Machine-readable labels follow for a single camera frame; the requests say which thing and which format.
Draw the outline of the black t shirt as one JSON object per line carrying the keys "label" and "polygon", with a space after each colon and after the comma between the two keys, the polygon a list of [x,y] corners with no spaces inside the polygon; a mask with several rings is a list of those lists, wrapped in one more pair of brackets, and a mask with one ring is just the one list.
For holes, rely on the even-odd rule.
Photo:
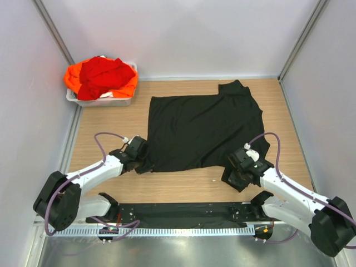
{"label": "black t shirt", "polygon": [[263,112],[248,87],[236,80],[218,90],[216,95],[152,97],[146,159],[153,172],[226,169],[231,153],[264,132]]}

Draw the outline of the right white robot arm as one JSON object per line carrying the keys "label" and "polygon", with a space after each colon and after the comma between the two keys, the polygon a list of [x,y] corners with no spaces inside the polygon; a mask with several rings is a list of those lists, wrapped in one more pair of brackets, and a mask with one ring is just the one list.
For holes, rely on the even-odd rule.
{"label": "right white robot arm", "polygon": [[240,148],[228,160],[231,166],[222,176],[225,183],[239,192],[250,184],[263,188],[250,202],[255,219],[273,218],[289,224],[330,257],[337,256],[355,237],[355,221],[341,198],[308,190],[252,149]]}

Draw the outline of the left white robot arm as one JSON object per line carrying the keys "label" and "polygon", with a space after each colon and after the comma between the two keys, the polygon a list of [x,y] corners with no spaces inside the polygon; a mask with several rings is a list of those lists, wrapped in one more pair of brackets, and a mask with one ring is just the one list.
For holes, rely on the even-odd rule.
{"label": "left white robot arm", "polygon": [[85,194],[132,170],[141,174],[149,169],[147,141],[138,135],[121,140],[123,147],[103,153],[99,162],[75,172],[55,171],[49,175],[33,204],[34,212],[45,221],[47,235],[52,236],[80,220],[108,223],[117,220],[119,204],[113,197],[107,193],[92,197]]}

